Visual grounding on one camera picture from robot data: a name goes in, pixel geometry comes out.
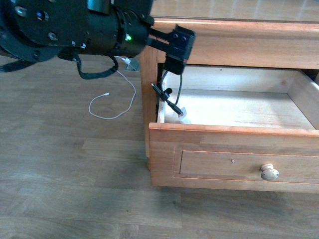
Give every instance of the drawer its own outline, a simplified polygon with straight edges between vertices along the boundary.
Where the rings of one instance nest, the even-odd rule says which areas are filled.
[[[179,76],[164,85],[174,102]],[[153,185],[319,193],[319,86],[301,71],[189,66],[178,106],[189,124],[160,103],[149,126]]]

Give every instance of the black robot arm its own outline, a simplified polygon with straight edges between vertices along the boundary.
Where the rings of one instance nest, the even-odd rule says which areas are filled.
[[[0,67],[0,72],[58,56],[77,61],[82,78],[95,79],[117,70],[114,56],[134,57],[149,45],[166,52],[164,68],[179,75],[195,33],[179,26],[169,34],[152,29],[152,4],[153,0],[1,0],[1,55],[18,61]],[[82,73],[79,54],[109,56],[115,66],[102,73]]]

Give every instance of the white cable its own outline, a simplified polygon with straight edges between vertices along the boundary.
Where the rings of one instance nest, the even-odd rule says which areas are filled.
[[[113,119],[116,119],[117,117],[119,117],[119,116],[125,114],[127,111],[129,111],[130,108],[131,108],[131,106],[132,106],[132,104],[133,104],[134,98],[135,98],[135,96],[136,96],[136,88],[134,87],[134,85],[133,85],[121,72],[119,72],[119,71],[116,71],[116,72],[119,73],[121,76],[123,76],[123,78],[124,78],[127,82],[129,82],[129,83],[131,84],[131,86],[133,87],[133,89],[134,89],[134,95],[133,95],[133,97],[132,97],[130,106],[128,107],[128,109],[127,109],[126,111],[123,111],[122,113],[118,114],[118,115],[115,116],[115,117],[106,118],[106,117],[98,116],[98,115],[96,115],[96,114],[94,114],[94,113],[91,112],[91,104],[92,104],[93,101],[95,101],[97,98],[100,98],[100,97],[102,97],[102,96],[108,96],[108,95],[109,95],[109,93],[102,94],[102,95],[100,95],[100,96],[95,97],[95,98],[90,102],[90,105],[89,105],[89,112],[90,112],[90,114],[93,115],[93,116],[95,116],[95,117],[97,117],[97,118],[100,118],[100,119],[103,119],[103,120],[113,120]]]

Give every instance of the black cable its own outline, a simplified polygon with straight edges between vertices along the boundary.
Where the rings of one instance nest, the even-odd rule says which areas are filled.
[[[77,65],[77,68],[78,68],[78,72],[80,74],[80,76],[84,79],[84,80],[93,80],[93,79],[98,79],[98,78],[106,78],[112,74],[114,74],[118,68],[119,68],[119,63],[118,61],[115,59],[115,57],[113,56],[110,56],[110,58],[113,60],[114,62],[114,66],[104,72],[99,72],[99,73],[84,73],[82,72],[81,70],[81,67],[82,67],[82,62],[81,62],[81,59],[79,57],[79,55],[77,55],[75,57],[76,59],[76,65]]]
[[[163,86],[162,85],[163,85],[163,81],[164,81],[164,79],[165,79],[167,74],[168,74],[168,71],[165,71],[163,77],[160,79],[160,84],[159,85],[160,85],[160,90],[161,91],[163,91]]]
[[[180,75],[179,89],[178,89],[178,94],[177,94],[175,105],[177,105],[177,103],[178,103],[182,84],[183,84],[183,74]]]
[[[14,61],[6,65],[0,66],[0,73],[19,71],[26,67],[32,66],[35,63],[36,62],[29,62],[29,61],[22,61],[22,60]]]

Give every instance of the wooden knob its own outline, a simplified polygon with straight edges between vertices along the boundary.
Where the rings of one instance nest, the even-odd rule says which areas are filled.
[[[278,170],[274,169],[271,163],[264,164],[261,166],[261,178],[266,181],[272,181],[279,176]]]

